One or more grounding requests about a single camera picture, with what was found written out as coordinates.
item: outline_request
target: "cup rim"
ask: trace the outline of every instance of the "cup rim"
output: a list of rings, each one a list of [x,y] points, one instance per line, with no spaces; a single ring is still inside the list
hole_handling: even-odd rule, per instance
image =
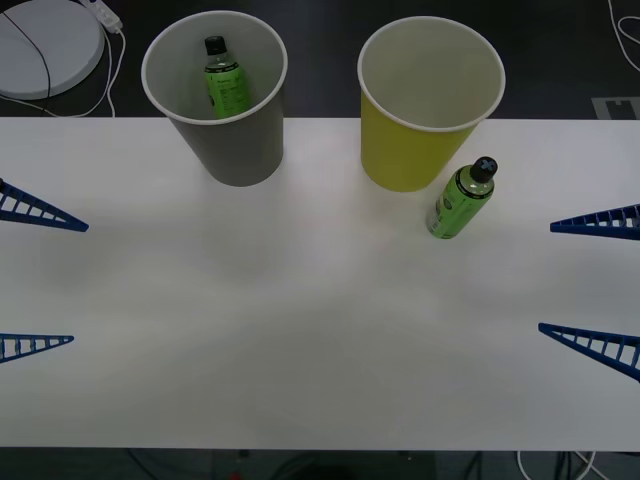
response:
[[[399,117],[396,117],[392,113],[390,113],[387,110],[385,110],[373,98],[371,93],[369,93],[369,89],[365,85],[364,79],[362,77],[362,61],[363,61],[365,52],[369,48],[369,45],[373,42],[373,40],[375,40],[380,34],[385,32],[386,30],[394,28],[397,25],[400,25],[402,23],[407,23],[407,22],[416,21],[416,20],[418,20],[418,21],[432,21],[432,22],[448,23],[448,24],[453,25],[453,26],[455,26],[457,28],[461,28],[463,30],[466,30],[467,32],[469,32],[473,36],[475,36],[478,40],[480,40],[480,42],[483,43],[489,49],[489,51],[492,53],[492,55],[494,56],[495,60],[498,63],[498,66],[500,68],[500,89],[499,89],[498,95],[496,96],[496,99],[493,102],[493,104],[491,105],[491,107],[489,107],[487,109],[487,111],[484,112],[482,115],[480,115],[478,118],[475,118],[474,120],[471,120],[471,121],[469,121],[467,123],[464,123],[462,125],[456,125],[454,127],[443,127],[443,128],[424,127],[422,125],[416,125],[415,123],[407,122],[406,120],[403,120],[403,119],[401,119]],[[491,45],[486,38],[484,38],[482,35],[480,35],[474,29],[472,29],[471,27],[468,27],[468,26],[466,26],[466,25],[464,25],[464,24],[462,24],[460,22],[456,22],[455,20],[449,20],[448,18],[431,17],[431,16],[416,16],[416,17],[401,18],[400,20],[395,20],[395,21],[393,21],[391,23],[388,23],[388,24],[384,25],[383,27],[379,28],[378,30],[376,30],[368,38],[368,40],[362,46],[362,49],[360,50],[360,56],[358,57],[358,81],[360,82],[360,88],[362,89],[362,92],[365,94],[365,96],[371,102],[371,104],[380,113],[382,113],[385,117],[389,118],[390,120],[394,121],[395,123],[399,123],[401,125],[404,125],[405,127],[409,127],[409,128],[411,128],[413,130],[419,130],[419,131],[422,131],[422,132],[447,133],[447,132],[459,132],[460,130],[465,130],[465,129],[469,128],[469,127],[473,127],[473,126],[477,125],[478,123],[480,123],[485,118],[487,118],[489,115],[491,115],[495,111],[495,109],[498,107],[498,105],[500,104],[500,101],[502,100],[502,96],[504,95],[505,84],[506,84],[506,76],[505,76],[505,72],[504,72],[504,65],[502,64],[502,60],[500,59],[500,55],[498,55],[498,52],[496,51],[496,49],[493,48],[493,45]]]
[[[196,17],[204,17],[209,15],[220,15],[220,14],[243,17],[243,18],[252,20],[262,25],[269,32],[271,32],[271,34],[275,37],[276,42],[278,42],[278,45],[280,45],[280,50],[282,51],[282,72],[280,73],[280,78],[278,79],[278,83],[276,83],[276,86],[273,88],[273,90],[271,90],[271,93],[269,93],[269,95],[267,95],[267,97],[263,99],[260,103],[258,103],[257,105],[254,105],[252,108],[250,108],[246,112],[243,112],[239,115],[234,115],[233,117],[223,118],[220,120],[197,120],[194,118],[183,117],[182,115],[178,115],[177,113],[173,113],[172,111],[168,110],[163,105],[161,105],[149,90],[149,85],[147,84],[147,63],[149,62],[150,53],[153,51],[154,47],[160,41],[160,39],[162,39],[162,37],[164,37],[167,33],[169,33],[174,28],[177,28],[179,25],[186,23]],[[234,12],[233,10],[210,10],[207,12],[200,12],[194,15],[189,15],[188,17],[184,17],[178,20],[177,22],[172,23],[167,28],[165,28],[162,32],[160,32],[156,36],[156,38],[153,39],[153,41],[147,48],[147,51],[145,52],[144,58],[142,60],[142,68],[141,68],[142,88],[144,89],[144,93],[147,95],[147,98],[153,104],[153,106],[156,107],[158,110],[160,110],[162,113],[164,113],[167,117],[171,119],[177,120],[182,123],[188,123],[191,125],[223,125],[225,123],[233,123],[233,122],[242,120],[243,118],[253,115],[257,111],[261,110],[265,105],[267,105],[273,99],[273,97],[275,97],[278,94],[278,92],[282,88],[284,79],[287,76],[288,68],[289,68],[289,58],[287,56],[287,48],[285,47],[284,42],[282,41],[282,38],[280,38],[280,35],[278,35],[278,32],[276,32],[273,29],[273,27],[271,27],[268,23],[266,23],[263,20],[260,20],[257,17],[254,17],[253,15],[248,15],[242,12]]]

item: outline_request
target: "green bottle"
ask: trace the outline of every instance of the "green bottle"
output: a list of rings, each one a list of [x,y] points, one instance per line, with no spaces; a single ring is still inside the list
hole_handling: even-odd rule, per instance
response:
[[[482,157],[453,174],[435,208],[427,215],[427,228],[437,238],[453,238],[493,195],[498,164]]]
[[[204,73],[216,116],[222,119],[246,112],[251,98],[244,69],[227,51],[224,38],[208,37],[204,44],[209,56]]]

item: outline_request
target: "bottle cap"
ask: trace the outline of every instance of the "bottle cap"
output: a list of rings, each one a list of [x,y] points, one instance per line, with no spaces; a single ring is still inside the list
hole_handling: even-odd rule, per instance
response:
[[[480,157],[471,166],[469,175],[478,183],[489,183],[498,171],[498,163],[491,157]]]
[[[204,46],[207,47],[207,55],[220,55],[227,52],[223,37],[207,37],[204,39]]]

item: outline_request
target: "dark floor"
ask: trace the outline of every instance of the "dark floor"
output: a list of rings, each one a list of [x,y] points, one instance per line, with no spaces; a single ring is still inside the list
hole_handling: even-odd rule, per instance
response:
[[[314,452],[0,449],[3,480],[511,480],[522,478],[513,452]],[[533,480],[575,478],[584,464],[571,455],[523,453]],[[640,457],[599,453],[594,465],[611,480],[640,478]],[[324,475],[313,475],[320,467]],[[598,478],[593,472],[585,480]]]
[[[21,0],[0,0],[4,10]],[[637,0],[612,0],[616,18],[640,16]],[[140,82],[142,57],[153,38],[176,20],[205,10],[230,9],[271,24],[289,52],[285,114],[289,117],[358,117],[356,61],[365,40],[398,18],[436,15],[476,29],[493,43],[507,72],[496,118],[596,118],[599,97],[640,96],[640,73],[626,62],[609,18],[607,0],[107,0],[121,17],[128,47],[113,89],[118,116],[159,116]],[[640,22],[625,28],[640,38]],[[120,51],[113,37],[114,54]],[[640,63],[640,45],[624,40]],[[100,98],[106,54],[71,91],[51,99],[50,110],[71,115]],[[628,105],[613,118],[634,118]],[[0,101],[0,116],[38,115]],[[94,115],[108,116],[106,102]]]

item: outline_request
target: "blue plastic claw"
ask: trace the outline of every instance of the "blue plastic claw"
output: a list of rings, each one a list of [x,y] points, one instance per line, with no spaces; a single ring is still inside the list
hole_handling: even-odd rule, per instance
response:
[[[86,232],[89,225],[0,178],[0,220]]]
[[[580,352],[640,382],[640,369],[638,369],[640,337],[561,327],[548,323],[538,324],[538,330],[554,340],[563,343],[567,347],[574,349],[576,352]],[[580,339],[586,341],[586,345],[578,343]],[[593,346],[594,340],[602,342],[602,346],[597,350]],[[617,349],[614,347],[613,356],[605,355],[607,347],[610,345],[617,345]],[[628,363],[620,360],[625,347],[632,347],[634,349],[633,356],[628,360]]]
[[[551,231],[640,240],[640,205],[567,218],[552,223]]]
[[[0,333],[0,363],[28,357],[73,342],[70,335],[13,335]]]

